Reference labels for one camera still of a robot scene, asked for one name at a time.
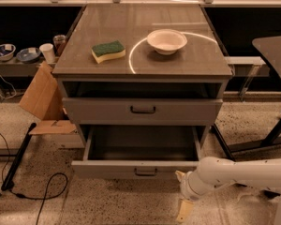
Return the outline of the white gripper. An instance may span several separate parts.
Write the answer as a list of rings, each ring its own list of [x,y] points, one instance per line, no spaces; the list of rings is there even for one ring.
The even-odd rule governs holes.
[[[176,218],[177,222],[183,223],[194,208],[194,203],[191,201],[197,201],[206,194],[209,191],[209,186],[200,179],[197,172],[176,171],[175,175],[180,182],[181,193],[186,199],[179,201],[179,211]]]

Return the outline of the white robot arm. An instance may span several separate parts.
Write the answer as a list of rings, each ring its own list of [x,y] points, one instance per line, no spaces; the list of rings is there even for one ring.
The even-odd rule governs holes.
[[[281,195],[281,158],[236,162],[218,157],[202,158],[193,172],[175,172],[181,202],[177,216],[184,222],[203,195],[234,184],[262,188]],[[274,225],[281,225],[281,198]]]

